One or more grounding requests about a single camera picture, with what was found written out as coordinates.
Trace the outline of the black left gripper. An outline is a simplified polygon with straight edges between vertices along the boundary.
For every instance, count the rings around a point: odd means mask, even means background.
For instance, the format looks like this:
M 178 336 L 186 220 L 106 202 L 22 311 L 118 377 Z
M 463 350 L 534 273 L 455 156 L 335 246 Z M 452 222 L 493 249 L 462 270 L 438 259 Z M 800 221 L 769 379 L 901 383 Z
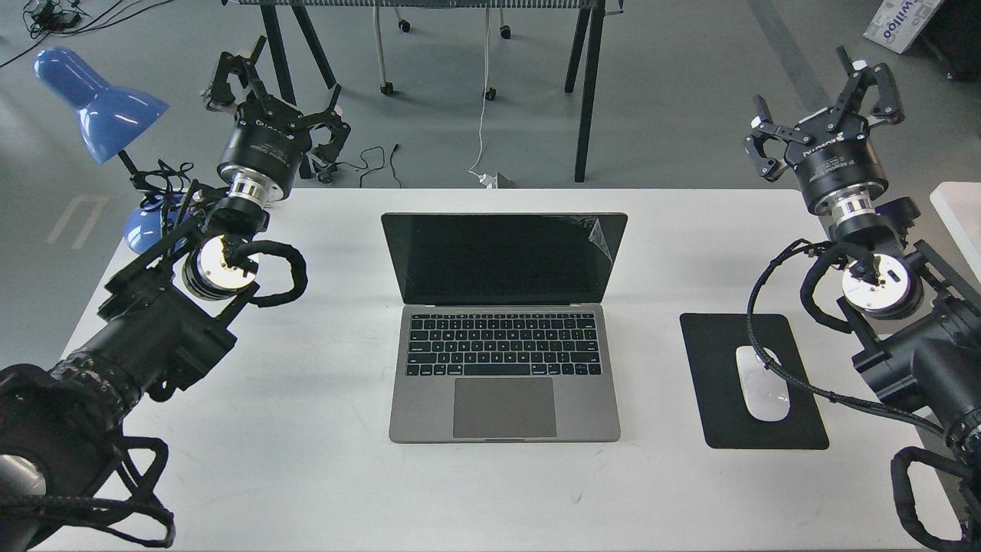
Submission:
M 218 161 L 218 175 L 231 184 L 239 172 L 256 172 L 272 186 L 270 202 L 279 202 L 290 196 L 302 155 L 310 151 L 315 166 L 336 165 L 351 128 L 337 112 L 343 90 L 340 84 L 333 88 L 328 107 L 315 114 L 303 115 L 283 101 L 273 103 L 256 69 L 266 43 L 266 36 L 260 35 L 248 56 L 221 53 L 212 82 L 201 97 L 211 112 L 231 113 L 236 106 L 235 128 Z M 246 93 L 239 105 L 231 87 L 232 76 L 238 78 Z M 328 143 L 312 147 L 310 130 L 325 128 L 330 132 Z

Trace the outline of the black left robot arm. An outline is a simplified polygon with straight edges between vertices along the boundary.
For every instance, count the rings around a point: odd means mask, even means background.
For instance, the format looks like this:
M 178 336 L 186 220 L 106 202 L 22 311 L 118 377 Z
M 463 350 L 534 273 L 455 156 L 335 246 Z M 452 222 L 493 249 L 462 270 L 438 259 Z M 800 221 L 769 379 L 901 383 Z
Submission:
M 235 116 L 220 189 L 148 185 L 125 149 L 164 102 L 108 84 L 69 49 L 36 56 L 36 77 L 77 112 L 91 156 L 118 156 L 153 196 L 161 234 L 109 280 L 98 310 L 106 324 L 83 346 L 52 368 L 2 371 L 4 551 L 28 550 L 66 525 L 169 547 L 174 514 L 154 492 L 169 449 L 159 438 L 126 436 L 123 420 L 143 397 L 164 402 L 210 373 L 234 348 L 230 324 L 246 305 L 276 307 L 305 292 L 302 254 L 258 236 L 267 204 L 290 195 L 302 158 L 336 156 L 348 126 L 333 105 L 306 115 L 266 90 L 255 67 L 265 41 L 248 56 L 221 54 L 205 94 L 208 109 Z M 118 531 L 133 514 L 158 521 L 164 537 Z

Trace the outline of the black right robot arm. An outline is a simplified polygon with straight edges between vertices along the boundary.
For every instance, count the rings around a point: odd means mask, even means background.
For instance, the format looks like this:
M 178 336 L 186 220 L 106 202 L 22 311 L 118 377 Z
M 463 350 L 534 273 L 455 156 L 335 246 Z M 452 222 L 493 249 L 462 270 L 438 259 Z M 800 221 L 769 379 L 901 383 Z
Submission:
M 894 507 L 903 529 L 935 551 L 979 549 L 979 293 L 928 242 L 907 240 L 920 215 L 910 198 L 875 205 L 887 177 L 871 130 L 904 121 L 890 68 L 837 48 L 847 83 L 837 101 L 792 126 L 774 123 L 765 100 L 745 139 L 757 174 L 773 182 L 792 170 L 810 214 L 829 219 L 827 240 L 793 241 L 772 259 L 750 292 L 746 328 L 763 366 L 796 388 L 869 415 L 914 424 L 943 438 L 950 455 L 906 447 L 894 455 Z M 794 255 L 815 258 L 800 304 L 817 323 L 854 334 L 854 368 L 876 402 L 820 389 L 789 374 L 757 338 L 756 301 L 770 275 Z M 959 479 L 968 520 L 961 538 L 935 537 L 917 514 L 908 475 L 914 462 Z

